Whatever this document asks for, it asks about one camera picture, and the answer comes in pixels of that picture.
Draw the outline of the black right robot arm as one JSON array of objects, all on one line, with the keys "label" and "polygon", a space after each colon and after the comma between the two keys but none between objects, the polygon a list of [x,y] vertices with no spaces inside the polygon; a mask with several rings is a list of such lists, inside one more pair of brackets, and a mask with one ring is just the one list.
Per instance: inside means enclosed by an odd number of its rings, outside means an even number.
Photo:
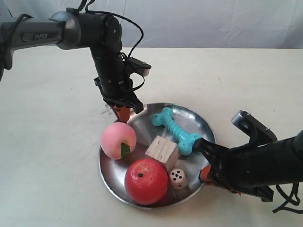
[{"label": "black right robot arm", "polygon": [[287,203],[299,205],[299,183],[303,181],[303,135],[278,140],[275,134],[240,110],[232,123],[249,137],[233,148],[216,144],[209,124],[195,112],[178,105],[150,104],[136,115],[147,134],[161,131],[179,144],[179,166],[188,177],[232,193],[243,193],[271,202],[274,192]]}]

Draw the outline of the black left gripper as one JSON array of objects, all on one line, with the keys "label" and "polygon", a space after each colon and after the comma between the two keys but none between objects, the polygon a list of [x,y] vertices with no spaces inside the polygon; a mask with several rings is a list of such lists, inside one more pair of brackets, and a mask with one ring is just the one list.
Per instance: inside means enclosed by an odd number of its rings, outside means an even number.
[{"label": "black left gripper", "polygon": [[142,102],[134,93],[141,86],[133,87],[127,70],[128,57],[124,60],[123,53],[114,52],[106,46],[90,47],[90,51],[98,73],[94,81],[103,100],[110,106],[119,122],[127,123],[131,108],[136,113],[143,110]]}]

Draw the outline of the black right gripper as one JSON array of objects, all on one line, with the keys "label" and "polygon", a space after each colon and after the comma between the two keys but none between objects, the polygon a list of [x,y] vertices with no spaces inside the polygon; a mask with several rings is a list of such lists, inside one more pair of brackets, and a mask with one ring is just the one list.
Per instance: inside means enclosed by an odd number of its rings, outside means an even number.
[{"label": "black right gripper", "polygon": [[193,144],[193,151],[203,154],[209,161],[209,164],[200,171],[199,180],[202,183],[217,186],[232,193],[250,193],[250,187],[244,188],[236,184],[236,174],[232,173],[232,169],[239,166],[239,162],[234,161],[232,158],[249,147],[250,144],[245,144],[239,147],[227,148],[213,144],[203,138],[197,139]]}]

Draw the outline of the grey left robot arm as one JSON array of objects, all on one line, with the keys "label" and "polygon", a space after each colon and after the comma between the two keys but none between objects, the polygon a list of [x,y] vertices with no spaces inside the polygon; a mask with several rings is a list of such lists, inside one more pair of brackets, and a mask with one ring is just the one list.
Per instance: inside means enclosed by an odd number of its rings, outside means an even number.
[{"label": "grey left robot arm", "polygon": [[49,44],[63,50],[90,49],[98,73],[95,85],[119,121],[127,122],[131,110],[137,114],[143,110],[130,75],[144,76],[151,67],[121,51],[122,27],[113,14],[79,13],[69,8],[44,20],[28,14],[1,17],[1,72],[12,68],[15,50]]}]

